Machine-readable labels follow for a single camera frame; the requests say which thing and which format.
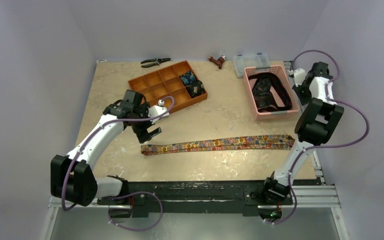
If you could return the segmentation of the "pink plastic basket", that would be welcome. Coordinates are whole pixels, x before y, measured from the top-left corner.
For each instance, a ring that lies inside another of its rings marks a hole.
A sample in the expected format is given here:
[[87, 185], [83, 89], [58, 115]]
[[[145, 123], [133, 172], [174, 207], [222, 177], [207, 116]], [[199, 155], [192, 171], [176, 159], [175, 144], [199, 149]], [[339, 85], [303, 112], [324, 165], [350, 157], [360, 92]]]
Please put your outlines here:
[[256, 121], [289, 118], [300, 111], [282, 64], [246, 67], [243, 83]]

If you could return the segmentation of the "colourful patterned tie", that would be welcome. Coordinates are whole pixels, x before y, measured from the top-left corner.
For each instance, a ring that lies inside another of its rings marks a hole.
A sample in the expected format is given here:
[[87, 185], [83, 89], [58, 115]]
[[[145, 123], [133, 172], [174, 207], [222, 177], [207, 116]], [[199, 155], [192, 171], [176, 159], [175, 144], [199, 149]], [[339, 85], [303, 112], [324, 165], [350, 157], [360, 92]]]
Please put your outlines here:
[[235, 150], [291, 150], [295, 138], [288, 134], [237, 136], [208, 140], [197, 140], [171, 144], [144, 144], [140, 147], [145, 156]]

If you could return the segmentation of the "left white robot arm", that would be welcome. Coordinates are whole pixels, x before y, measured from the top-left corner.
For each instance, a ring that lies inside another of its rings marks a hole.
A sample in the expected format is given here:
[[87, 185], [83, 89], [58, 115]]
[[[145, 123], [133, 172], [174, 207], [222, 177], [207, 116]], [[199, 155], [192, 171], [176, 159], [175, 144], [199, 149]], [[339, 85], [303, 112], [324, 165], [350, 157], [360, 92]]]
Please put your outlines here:
[[161, 118], [168, 117], [170, 107], [165, 101], [174, 102], [166, 96], [151, 105], [144, 94], [127, 90], [122, 99], [109, 104], [102, 112], [90, 133], [65, 155], [55, 155], [50, 162], [50, 193], [61, 199], [64, 210], [66, 202], [88, 206], [94, 199], [110, 198], [118, 205], [129, 199], [127, 181], [115, 175], [96, 178], [93, 169], [101, 155], [113, 140], [130, 127], [138, 141], [143, 144], [162, 132], [161, 128], [148, 129]]

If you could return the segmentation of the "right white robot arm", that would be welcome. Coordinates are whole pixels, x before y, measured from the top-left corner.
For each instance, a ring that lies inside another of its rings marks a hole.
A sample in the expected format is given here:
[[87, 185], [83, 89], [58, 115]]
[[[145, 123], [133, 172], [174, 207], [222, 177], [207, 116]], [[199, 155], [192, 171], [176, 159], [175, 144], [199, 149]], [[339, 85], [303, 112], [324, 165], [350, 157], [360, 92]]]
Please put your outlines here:
[[305, 109], [296, 123], [296, 140], [286, 160], [266, 178], [259, 190], [264, 202], [282, 202], [291, 195], [296, 174], [308, 155], [326, 144], [333, 135], [344, 114], [344, 108], [334, 102], [332, 80], [329, 65], [319, 61], [312, 65], [301, 82], [292, 87]]

